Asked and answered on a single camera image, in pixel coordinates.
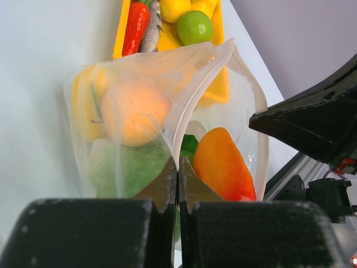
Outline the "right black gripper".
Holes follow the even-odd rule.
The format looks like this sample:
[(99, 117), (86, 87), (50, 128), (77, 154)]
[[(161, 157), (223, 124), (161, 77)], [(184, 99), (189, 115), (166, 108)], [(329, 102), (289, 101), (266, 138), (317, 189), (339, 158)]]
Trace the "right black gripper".
[(255, 113), (249, 128), (329, 164), (337, 174), (356, 175), (356, 57), (313, 87)]

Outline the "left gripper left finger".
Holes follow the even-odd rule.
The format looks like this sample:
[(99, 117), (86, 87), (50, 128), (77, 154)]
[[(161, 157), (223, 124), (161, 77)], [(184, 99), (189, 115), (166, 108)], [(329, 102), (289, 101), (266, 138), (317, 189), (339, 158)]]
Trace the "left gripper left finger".
[(169, 158), (132, 198), (38, 199), (20, 214), (2, 267), (173, 267), (177, 170)]

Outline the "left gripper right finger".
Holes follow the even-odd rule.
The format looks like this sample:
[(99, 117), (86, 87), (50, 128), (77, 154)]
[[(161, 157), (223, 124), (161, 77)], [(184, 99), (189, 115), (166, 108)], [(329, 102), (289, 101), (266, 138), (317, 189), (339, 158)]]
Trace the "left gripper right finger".
[(348, 267), (341, 223), (318, 204), (226, 202), (180, 163), (183, 267)]

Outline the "toy napa cabbage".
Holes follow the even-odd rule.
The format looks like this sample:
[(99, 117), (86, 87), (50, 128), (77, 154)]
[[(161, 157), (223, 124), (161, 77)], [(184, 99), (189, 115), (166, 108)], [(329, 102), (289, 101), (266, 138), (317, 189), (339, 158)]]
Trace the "toy napa cabbage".
[(96, 198), (131, 198), (156, 178), (171, 152), (164, 139), (139, 147), (117, 145), (112, 140), (93, 142), (89, 154), (89, 180)]

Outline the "toy red pepper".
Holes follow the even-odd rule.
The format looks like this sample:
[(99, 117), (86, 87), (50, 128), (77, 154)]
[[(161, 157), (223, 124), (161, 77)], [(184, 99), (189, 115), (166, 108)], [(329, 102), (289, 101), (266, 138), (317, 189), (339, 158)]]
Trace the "toy red pepper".
[(214, 128), (203, 136), (192, 166), (196, 175), (223, 199), (257, 200), (250, 171), (225, 128)]

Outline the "white-dotted zip top bag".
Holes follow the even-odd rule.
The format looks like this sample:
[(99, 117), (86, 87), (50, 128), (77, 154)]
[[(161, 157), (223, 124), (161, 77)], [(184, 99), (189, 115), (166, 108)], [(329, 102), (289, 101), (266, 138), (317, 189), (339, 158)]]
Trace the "white-dotted zip top bag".
[(224, 128), (263, 199), (269, 139), (248, 125), (267, 101), (234, 40), (99, 62), (63, 90), (86, 197), (132, 197), (169, 158), (192, 156), (194, 141)]

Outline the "toy orange apricot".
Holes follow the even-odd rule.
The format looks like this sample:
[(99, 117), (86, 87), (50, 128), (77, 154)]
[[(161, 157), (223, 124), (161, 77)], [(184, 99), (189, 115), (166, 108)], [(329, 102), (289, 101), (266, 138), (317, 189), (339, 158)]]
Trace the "toy orange apricot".
[(124, 146), (138, 147), (160, 134), (172, 102), (152, 84), (131, 81), (109, 89), (100, 108), (109, 137)]

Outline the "toy yellow mango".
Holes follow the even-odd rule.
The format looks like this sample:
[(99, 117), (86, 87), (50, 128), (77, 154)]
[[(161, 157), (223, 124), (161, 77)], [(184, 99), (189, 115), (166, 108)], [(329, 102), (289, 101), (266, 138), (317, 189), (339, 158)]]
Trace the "toy yellow mango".
[(100, 106), (108, 87), (106, 71), (97, 64), (81, 71), (73, 82), (71, 102), (75, 124), (88, 142), (105, 136)]

